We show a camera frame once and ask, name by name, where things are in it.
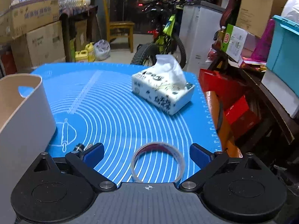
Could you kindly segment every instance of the red gift box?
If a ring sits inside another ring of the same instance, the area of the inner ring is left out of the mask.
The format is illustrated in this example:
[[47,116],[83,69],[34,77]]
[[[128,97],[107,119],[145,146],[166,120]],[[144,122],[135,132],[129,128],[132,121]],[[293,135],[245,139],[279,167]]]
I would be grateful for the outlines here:
[[260,113],[258,111],[256,102],[252,102],[251,106],[249,106],[245,95],[225,111],[226,119],[231,125],[235,140],[260,121]]
[[230,108],[247,90],[243,83],[229,76],[220,75],[217,71],[200,69],[198,81],[203,92],[216,92],[224,110]]

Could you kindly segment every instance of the metal screw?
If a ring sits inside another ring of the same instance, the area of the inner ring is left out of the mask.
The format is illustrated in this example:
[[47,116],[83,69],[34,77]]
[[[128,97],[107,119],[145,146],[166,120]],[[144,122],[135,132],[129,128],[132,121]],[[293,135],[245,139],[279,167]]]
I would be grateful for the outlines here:
[[102,189],[111,189],[114,187],[114,184],[111,181],[103,181],[99,184]]
[[196,187],[196,183],[191,181],[186,181],[182,183],[182,187],[185,189],[194,189]]
[[84,148],[85,146],[82,143],[79,143],[78,145],[75,146],[74,151],[83,152]]
[[216,155],[220,155],[222,153],[223,153],[223,151],[216,151],[216,152],[214,152],[214,154],[216,154]]

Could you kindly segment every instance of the bicycle tire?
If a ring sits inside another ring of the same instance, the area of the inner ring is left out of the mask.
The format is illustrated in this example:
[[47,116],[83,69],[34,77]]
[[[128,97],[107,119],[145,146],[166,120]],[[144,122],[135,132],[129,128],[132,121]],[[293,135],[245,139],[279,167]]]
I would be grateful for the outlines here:
[[181,41],[181,39],[178,37],[177,34],[172,33],[172,38],[173,38],[173,42],[171,44],[171,54],[174,53],[176,46],[178,46],[180,53],[181,53],[181,61],[179,63],[180,63],[181,68],[183,69],[186,65],[186,60],[187,60],[185,47],[183,45],[183,42]]
[[160,54],[158,45],[148,43],[142,45],[133,56],[131,65],[144,65],[144,61],[150,56],[153,65],[156,64],[156,55]]

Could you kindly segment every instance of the packing tape roll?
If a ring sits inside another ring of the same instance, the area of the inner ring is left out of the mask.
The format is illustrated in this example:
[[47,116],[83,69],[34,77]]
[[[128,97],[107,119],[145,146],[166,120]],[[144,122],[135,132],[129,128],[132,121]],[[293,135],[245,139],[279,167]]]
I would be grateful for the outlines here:
[[149,152],[152,150],[156,150],[156,151],[162,151],[165,152],[171,156],[173,156],[173,158],[177,161],[179,168],[180,168],[180,173],[178,175],[178,177],[174,180],[175,183],[178,183],[180,181],[180,179],[183,177],[184,171],[185,171],[185,160],[183,155],[178,151],[177,148],[175,148],[172,145],[169,145],[165,142],[151,142],[151,143],[147,143],[144,146],[141,146],[135,153],[134,156],[132,158],[131,161],[131,172],[132,172],[132,178],[134,182],[137,183],[143,183],[136,175],[135,173],[135,164],[137,162],[138,157],[145,153],[145,152]]

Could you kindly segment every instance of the bicycle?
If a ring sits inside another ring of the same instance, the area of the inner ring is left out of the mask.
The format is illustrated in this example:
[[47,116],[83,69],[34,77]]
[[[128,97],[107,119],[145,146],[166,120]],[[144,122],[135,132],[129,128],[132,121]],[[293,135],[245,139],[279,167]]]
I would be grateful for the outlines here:
[[131,64],[133,65],[154,65],[157,54],[174,55],[181,68],[186,65],[186,51],[178,35],[173,31],[175,26],[176,6],[179,2],[175,0],[153,0],[144,3],[146,7],[143,13],[148,13],[152,18],[151,23],[154,27],[152,31],[153,42],[143,44],[138,47]]

